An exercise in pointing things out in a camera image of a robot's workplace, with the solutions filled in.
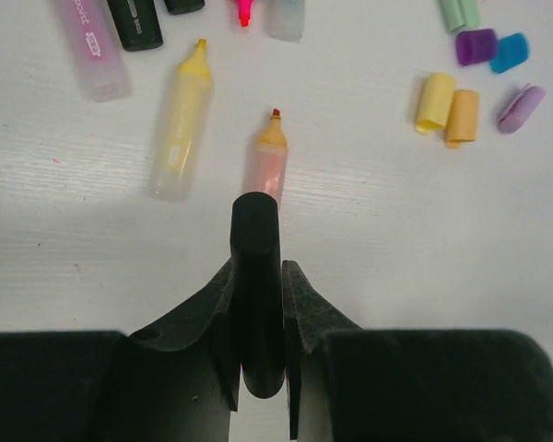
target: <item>orange marker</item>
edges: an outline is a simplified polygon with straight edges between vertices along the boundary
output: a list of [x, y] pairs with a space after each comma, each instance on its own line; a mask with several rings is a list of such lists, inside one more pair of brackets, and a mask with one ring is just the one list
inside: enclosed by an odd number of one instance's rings
[[264, 192], [272, 196], [280, 207], [285, 183], [288, 146], [280, 127], [280, 110], [274, 109], [270, 121], [253, 148], [245, 192]]

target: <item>yellow cap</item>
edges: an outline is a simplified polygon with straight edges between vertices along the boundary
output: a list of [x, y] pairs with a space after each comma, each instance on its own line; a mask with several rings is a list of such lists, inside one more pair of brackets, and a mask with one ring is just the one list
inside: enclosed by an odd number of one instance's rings
[[419, 133], [429, 134], [446, 126], [456, 85], [452, 76], [442, 72], [429, 77], [422, 92], [416, 119], [416, 130]]
[[444, 134], [447, 147], [457, 149], [461, 143], [477, 140], [478, 114], [479, 94], [474, 90], [457, 90], [454, 93], [451, 114]]

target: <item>pink marker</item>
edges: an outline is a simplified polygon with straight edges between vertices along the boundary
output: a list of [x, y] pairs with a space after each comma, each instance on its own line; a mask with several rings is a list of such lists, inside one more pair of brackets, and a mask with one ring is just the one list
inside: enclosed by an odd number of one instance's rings
[[83, 85], [95, 101], [131, 94], [119, 45], [107, 26], [99, 0], [53, 0], [76, 57]]
[[240, 14], [240, 24], [246, 28], [250, 24], [250, 16], [252, 15], [253, 0], [237, 0], [238, 12]]

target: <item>yellow marker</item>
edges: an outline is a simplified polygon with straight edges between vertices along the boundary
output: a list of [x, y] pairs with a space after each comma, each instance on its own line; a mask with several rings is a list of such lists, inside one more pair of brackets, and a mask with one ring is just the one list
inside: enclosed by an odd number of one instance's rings
[[419, 133], [429, 134], [444, 129], [449, 119], [455, 88], [456, 81], [448, 74], [437, 72], [429, 77], [422, 92], [416, 119], [416, 130]]
[[444, 140], [447, 147], [456, 149], [461, 143], [477, 140], [477, 115], [479, 94], [474, 90], [457, 90], [454, 93], [449, 122]]
[[171, 92], [168, 127], [159, 147], [151, 186], [163, 200], [188, 196], [213, 95], [213, 79], [206, 62], [206, 41], [199, 40], [193, 55], [178, 66]]
[[279, 207], [288, 156], [287, 137], [280, 121], [280, 110], [274, 109], [268, 125], [256, 140], [244, 182], [244, 192], [268, 193]]

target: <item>blue cap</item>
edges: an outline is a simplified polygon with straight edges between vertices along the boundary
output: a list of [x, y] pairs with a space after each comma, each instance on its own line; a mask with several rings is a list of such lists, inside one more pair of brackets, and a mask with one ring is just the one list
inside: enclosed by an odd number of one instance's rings
[[522, 32], [505, 37], [498, 42], [498, 55], [489, 62], [489, 67], [496, 74], [502, 74], [528, 60], [529, 52], [528, 41]]

